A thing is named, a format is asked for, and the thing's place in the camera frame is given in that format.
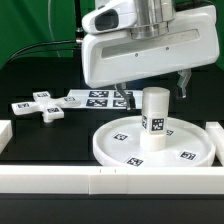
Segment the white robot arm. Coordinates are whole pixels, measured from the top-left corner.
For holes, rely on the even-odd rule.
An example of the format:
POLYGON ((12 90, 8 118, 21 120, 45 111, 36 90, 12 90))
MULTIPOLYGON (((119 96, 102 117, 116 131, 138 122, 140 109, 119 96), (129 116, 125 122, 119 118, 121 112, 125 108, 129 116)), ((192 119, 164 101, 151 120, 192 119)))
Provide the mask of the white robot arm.
POLYGON ((216 8, 176 11, 173 0, 111 0, 85 15, 82 66, 85 83, 113 85, 176 72, 178 95, 195 67, 219 57, 216 8))

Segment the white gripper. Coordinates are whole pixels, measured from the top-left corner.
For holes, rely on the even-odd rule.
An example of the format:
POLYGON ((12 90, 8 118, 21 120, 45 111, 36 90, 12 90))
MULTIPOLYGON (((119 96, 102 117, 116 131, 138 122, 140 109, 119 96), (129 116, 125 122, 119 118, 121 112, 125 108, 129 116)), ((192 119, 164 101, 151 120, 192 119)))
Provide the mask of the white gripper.
POLYGON ((82 42, 82 66, 88 86, 114 85, 131 109, 124 82, 179 71, 178 97, 186 97, 190 68, 219 57, 216 8, 176 12, 171 4, 139 8, 136 23, 125 29, 89 34, 82 42))

